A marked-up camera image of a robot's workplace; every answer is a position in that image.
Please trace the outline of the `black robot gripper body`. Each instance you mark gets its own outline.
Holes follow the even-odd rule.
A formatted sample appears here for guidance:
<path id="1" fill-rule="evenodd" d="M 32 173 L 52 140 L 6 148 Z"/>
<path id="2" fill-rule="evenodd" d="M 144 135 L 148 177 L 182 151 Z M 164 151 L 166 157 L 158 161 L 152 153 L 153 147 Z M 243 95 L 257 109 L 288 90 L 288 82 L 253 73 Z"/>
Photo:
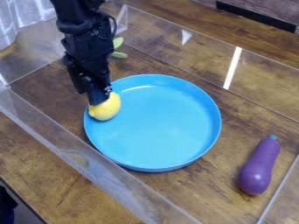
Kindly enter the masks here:
<path id="1" fill-rule="evenodd" d="M 94 78 L 100 85 L 108 85 L 108 55 L 114 50 L 109 23 L 97 24 L 78 35 L 66 34 L 61 43 L 80 72 Z"/>

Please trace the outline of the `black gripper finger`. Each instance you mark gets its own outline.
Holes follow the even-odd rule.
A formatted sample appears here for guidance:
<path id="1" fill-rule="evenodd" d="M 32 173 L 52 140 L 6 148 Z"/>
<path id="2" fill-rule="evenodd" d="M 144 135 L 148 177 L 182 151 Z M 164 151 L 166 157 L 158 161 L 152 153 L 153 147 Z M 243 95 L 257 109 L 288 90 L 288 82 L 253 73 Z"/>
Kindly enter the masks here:
<path id="1" fill-rule="evenodd" d="M 85 92 L 84 84 L 81 80 L 81 69 L 80 66 L 76 64 L 74 60 L 70 56 L 62 57 L 62 64 L 66 67 L 69 77 L 73 83 L 73 86 L 80 94 Z"/>
<path id="2" fill-rule="evenodd" d="M 109 83 L 109 76 L 104 75 L 100 77 L 84 77 L 84 87 L 88 94 L 88 103 L 92 106 L 97 106 L 109 98 L 112 87 Z"/>

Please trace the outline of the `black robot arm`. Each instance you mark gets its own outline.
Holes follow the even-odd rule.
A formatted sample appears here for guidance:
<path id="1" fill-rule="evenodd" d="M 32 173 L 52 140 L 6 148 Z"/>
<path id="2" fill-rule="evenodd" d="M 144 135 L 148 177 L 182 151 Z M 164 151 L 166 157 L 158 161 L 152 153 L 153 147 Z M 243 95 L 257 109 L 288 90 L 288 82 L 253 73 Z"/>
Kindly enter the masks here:
<path id="1" fill-rule="evenodd" d="M 98 6 L 105 0 L 50 0 L 56 11 L 56 25 L 64 34 L 61 44 L 65 65 L 74 88 L 88 95 L 88 103 L 97 106 L 112 91 L 108 56 L 114 51 L 112 38 L 117 24 Z"/>

